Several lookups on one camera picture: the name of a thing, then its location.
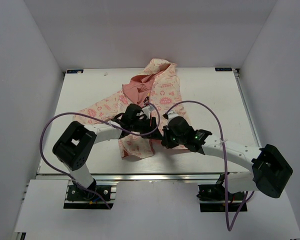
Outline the pink and cream printed jacket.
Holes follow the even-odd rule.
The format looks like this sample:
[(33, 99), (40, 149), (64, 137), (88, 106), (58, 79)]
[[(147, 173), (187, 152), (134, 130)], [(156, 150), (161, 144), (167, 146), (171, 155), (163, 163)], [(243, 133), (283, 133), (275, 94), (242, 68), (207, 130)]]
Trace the pink and cream printed jacket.
[(109, 121), (124, 112), (129, 104), (142, 107), (146, 102), (151, 102), (158, 110), (151, 113), (153, 117), (161, 117), (175, 105), (174, 110), (188, 120), (187, 112), (180, 103), (182, 95), (176, 67), (175, 63), (165, 59), (152, 59), (140, 74), (132, 77), (128, 84), (122, 85), (119, 91), (79, 110), (79, 115), (75, 115), (73, 120), (93, 125), (98, 120)]

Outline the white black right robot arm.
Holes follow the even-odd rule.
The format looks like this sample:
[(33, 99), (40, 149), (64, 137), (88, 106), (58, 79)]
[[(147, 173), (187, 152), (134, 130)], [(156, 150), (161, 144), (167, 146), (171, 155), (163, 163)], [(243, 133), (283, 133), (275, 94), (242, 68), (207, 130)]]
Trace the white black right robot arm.
[(210, 131), (193, 129), (182, 116), (164, 114), (167, 124), (163, 127), (161, 144), (171, 149), (184, 146), (193, 153), (217, 157), (239, 165), (244, 172), (226, 171), (216, 182), (216, 195), (226, 200), (238, 192), (259, 191), (278, 199), (285, 189), (293, 169), (273, 145), (250, 147), (233, 141), (222, 141)]

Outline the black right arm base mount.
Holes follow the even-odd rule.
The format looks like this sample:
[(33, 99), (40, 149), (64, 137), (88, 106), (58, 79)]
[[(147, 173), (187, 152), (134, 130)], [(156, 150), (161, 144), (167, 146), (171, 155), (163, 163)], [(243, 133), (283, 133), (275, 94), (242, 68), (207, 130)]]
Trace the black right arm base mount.
[[(228, 211), (235, 213), (245, 196), (244, 192), (228, 193)], [(225, 188), (219, 184), (200, 184), (198, 194), (201, 213), (224, 213), (226, 210)]]

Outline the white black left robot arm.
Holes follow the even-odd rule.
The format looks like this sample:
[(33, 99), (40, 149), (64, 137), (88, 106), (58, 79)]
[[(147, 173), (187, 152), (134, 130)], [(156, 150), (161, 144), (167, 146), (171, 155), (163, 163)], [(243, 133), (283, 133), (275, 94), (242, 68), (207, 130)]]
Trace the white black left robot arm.
[(84, 125), (73, 121), (53, 146), (53, 154), (67, 167), (78, 193), (89, 200), (95, 196), (96, 181), (86, 165), (92, 147), (104, 141), (120, 140), (129, 135), (162, 140), (160, 120), (151, 116), (158, 111), (152, 103), (144, 107), (131, 103), (123, 113), (101, 124)]

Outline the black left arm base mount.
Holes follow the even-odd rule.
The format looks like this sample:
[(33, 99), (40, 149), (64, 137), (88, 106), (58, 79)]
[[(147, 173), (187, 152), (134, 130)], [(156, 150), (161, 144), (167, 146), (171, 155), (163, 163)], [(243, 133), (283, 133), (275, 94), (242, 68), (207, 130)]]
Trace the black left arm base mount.
[(82, 190), (71, 181), (66, 188), (63, 208), (68, 210), (110, 210), (116, 199), (117, 184), (99, 181), (96, 183), (94, 191), (107, 202), (109, 208), (97, 194)]

